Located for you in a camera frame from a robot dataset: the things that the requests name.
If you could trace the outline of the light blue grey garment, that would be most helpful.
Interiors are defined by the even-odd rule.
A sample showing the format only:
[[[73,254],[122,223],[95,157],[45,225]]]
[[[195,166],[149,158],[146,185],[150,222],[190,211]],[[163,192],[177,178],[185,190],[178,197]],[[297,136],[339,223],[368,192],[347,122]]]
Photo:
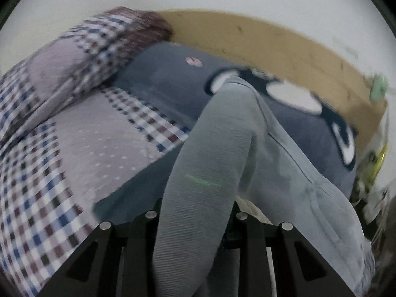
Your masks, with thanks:
[[[192,296],[211,270],[237,198],[295,225],[357,296],[374,257],[346,196],[322,176],[258,91],[231,78],[183,144],[162,200],[153,268],[159,296]]]

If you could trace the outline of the teal folded cloth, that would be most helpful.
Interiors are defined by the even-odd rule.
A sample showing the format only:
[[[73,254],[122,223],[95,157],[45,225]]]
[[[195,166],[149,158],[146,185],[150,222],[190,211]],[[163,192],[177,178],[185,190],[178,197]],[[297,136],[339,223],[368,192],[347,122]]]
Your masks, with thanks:
[[[182,145],[164,154],[138,172],[118,190],[100,200],[93,207],[99,221],[123,224],[154,208],[164,195],[167,182]]]

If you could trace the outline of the checkered bed sheet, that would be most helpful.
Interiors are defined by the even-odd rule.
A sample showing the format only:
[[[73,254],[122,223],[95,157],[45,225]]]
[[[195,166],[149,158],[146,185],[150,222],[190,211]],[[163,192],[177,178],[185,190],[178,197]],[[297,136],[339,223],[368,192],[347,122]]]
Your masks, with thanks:
[[[189,129],[115,87],[94,91],[18,142],[1,160],[1,273],[35,296],[97,226],[96,202]]]

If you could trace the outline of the dark blue plush blanket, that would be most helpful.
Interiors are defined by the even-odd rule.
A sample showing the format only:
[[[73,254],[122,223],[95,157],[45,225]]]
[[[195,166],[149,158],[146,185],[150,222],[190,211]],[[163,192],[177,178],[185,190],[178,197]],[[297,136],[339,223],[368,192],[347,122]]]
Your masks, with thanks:
[[[315,168],[346,197],[356,178],[357,130],[308,90],[260,69],[235,64],[183,44],[144,50],[110,79],[165,117],[192,129],[228,78],[250,83]]]

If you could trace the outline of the rolled checkered duvet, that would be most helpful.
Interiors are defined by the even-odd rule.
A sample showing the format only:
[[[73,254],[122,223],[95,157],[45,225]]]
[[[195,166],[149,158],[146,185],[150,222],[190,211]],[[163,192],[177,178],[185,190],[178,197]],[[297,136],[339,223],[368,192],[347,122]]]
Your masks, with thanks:
[[[171,34],[159,13],[127,7],[64,32],[1,77],[1,145],[26,135]]]

